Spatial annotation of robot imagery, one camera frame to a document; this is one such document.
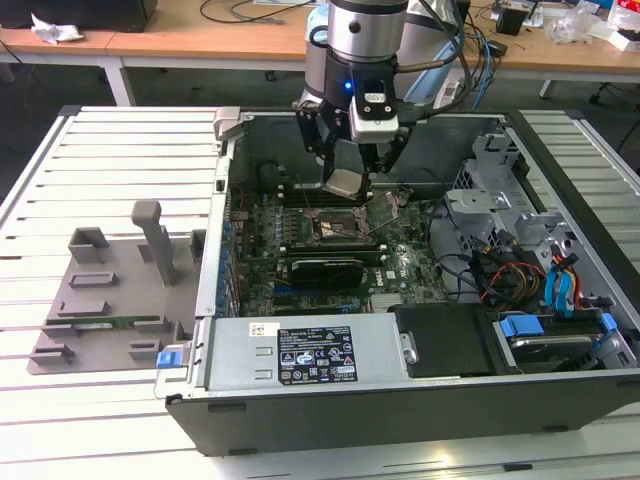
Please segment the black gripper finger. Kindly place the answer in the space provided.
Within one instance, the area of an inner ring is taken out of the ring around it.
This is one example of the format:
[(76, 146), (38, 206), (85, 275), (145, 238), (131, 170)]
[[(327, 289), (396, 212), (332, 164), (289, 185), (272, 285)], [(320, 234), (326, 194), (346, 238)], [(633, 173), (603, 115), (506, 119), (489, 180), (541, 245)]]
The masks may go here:
[(299, 106), (296, 120), (305, 150), (321, 161), (321, 182), (326, 184), (335, 169), (335, 145), (341, 138), (341, 110), (327, 106)]
[(378, 144), (360, 144), (358, 150), (363, 163), (364, 172), (361, 177), (361, 189), (368, 189), (372, 178), (379, 173), (389, 173), (407, 146), (411, 137), (411, 129), (401, 127), (383, 154), (378, 151)]

